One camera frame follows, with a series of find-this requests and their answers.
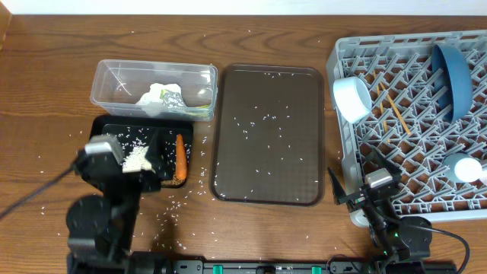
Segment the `black tray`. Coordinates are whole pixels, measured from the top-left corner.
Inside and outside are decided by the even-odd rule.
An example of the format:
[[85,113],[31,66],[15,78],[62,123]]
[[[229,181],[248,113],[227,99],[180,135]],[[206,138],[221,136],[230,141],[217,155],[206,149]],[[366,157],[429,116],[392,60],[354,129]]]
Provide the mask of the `black tray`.
[[[119,139],[120,144],[123,145],[123,152],[126,157],[133,150],[133,147],[130,146],[132,142],[137,142],[138,138],[145,145],[149,145],[151,137],[156,130],[159,131],[160,137],[166,146],[164,153],[172,170],[176,168],[176,136],[178,134],[183,136],[189,170],[191,144],[193,143],[193,125],[188,122],[103,115],[93,121],[90,138],[93,135],[107,133],[115,135]],[[181,187],[182,185],[183,183],[177,185],[164,184],[164,187]]]
[[323,93],[323,77],[312,68],[229,66],[218,99],[213,195],[232,202],[318,203],[324,193]]

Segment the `chopstick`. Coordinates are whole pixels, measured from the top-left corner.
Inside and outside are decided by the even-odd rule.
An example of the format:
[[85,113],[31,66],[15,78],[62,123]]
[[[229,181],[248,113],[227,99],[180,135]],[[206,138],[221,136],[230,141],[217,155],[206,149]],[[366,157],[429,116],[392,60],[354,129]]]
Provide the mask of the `chopstick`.
[[[376,89],[377,89],[377,96],[380,96],[380,89],[379,89],[379,85],[376,86]],[[380,114],[383,115],[384,114],[384,106],[382,104],[382,101],[380,102]],[[384,125],[384,130],[386,132],[389,131],[389,128],[387,127],[387,122],[386,120],[384,119],[384,121],[382,121],[383,125]]]
[[[386,88],[384,87],[382,82],[379,82],[379,84],[380,84],[380,87],[385,91]],[[411,131],[409,130],[408,125],[406,124],[406,122],[404,122],[403,116],[401,115],[401,113],[397,109],[396,105],[394,104],[393,99],[389,96],[389,94],[387,94],[387,99],[389,100],[390,105],[393,107],[393,110],[396,113],[397,118],[399,118],[399,121],[401,121],[401,124],[403,125],[404,130],[408,133],[408,135],[411,135]]]

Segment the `green clip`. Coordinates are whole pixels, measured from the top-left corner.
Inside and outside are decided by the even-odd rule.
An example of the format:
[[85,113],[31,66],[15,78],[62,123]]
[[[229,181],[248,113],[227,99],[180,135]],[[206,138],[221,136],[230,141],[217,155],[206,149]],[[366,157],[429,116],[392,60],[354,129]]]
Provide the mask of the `green clip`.
[[213,266],[213,274],[223,274],[223,266]]
[[312,266],[311,267],[311,274],[321,274],[321,267],[319,267],[319,266]]

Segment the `plastic bin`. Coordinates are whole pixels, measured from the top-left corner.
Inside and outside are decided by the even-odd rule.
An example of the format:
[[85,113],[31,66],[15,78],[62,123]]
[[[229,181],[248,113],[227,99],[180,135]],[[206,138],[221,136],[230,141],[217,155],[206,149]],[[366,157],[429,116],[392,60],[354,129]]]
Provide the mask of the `plastic bin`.
[[[117,116],[209,121],[215,112],[217,79],[213,65],[102,60],[94,76],[91,102]],[[178,84],[186,107],[148,115],[147,107],[136,103],[154,83]]]
[[[434,89],[434,80],[442,72],[431,69],[435,44],[458,48],[471,71],[472,108],[455,123],[445,122],[438,106],[441,91]],[[479,181],[451,182],[444,176],[448,167],[441,164],[446,155],[459,151],[480,161],[487,158],[487,30],[342,38],[336,42],[326,70],[333,108],[336,79],[362,79],[374,98],[373,108],[387,96],[387,92],[376,93],[382,81],[391,87],[388,92],[412,132],[404,132],[391,109],[383,115],[373,111],[352,125],[336,108],[347,193],[358,190],[364,175],[377,168],[368,157],[377,149],[403,171],[402,192],[393,197],[398,215],[420,215],[429,221],[487,218],[487,186]],[[371,79],[373,71],[379,71],[375,80]],[[383,121],[389,127],[387,132]],[[353,212],[351,219],[358,226],[368,225],[360,211]]]

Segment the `blue plate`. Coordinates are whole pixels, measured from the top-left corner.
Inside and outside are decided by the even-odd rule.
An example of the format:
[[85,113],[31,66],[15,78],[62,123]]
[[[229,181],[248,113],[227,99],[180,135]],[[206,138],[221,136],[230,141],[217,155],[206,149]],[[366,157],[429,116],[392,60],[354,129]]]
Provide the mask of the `blue plate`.
[[463,54],[454,46],[434,45],[431,61],[433,73],[443,69],[443,74],[434,82],[434,89],[439,91],[448,86],[448,91],[438,99],[440,108],[452,105],[452,110],[444,118],[455,122],[464,117],[473,103],[472,79],[469,66]]

